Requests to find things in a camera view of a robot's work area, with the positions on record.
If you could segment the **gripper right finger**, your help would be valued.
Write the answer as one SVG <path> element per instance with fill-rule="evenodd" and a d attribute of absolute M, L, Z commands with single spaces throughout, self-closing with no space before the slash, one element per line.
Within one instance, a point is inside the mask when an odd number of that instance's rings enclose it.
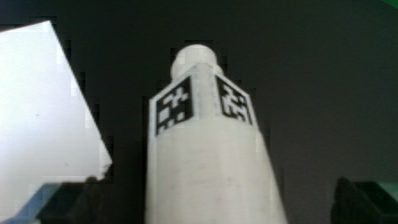
<path fill-rule="evenodd" d="M 330 224 L 398 224 L 398 182 L 337 179 Z"/>

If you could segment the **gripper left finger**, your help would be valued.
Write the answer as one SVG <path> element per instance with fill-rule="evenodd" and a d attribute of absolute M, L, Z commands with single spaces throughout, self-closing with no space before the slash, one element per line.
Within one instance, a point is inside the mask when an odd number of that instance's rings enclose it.
<path fill-rule="evenodd" d="M 105 224 L 108 178 L 64 182 L 37 214 L 41 224 Z"/>

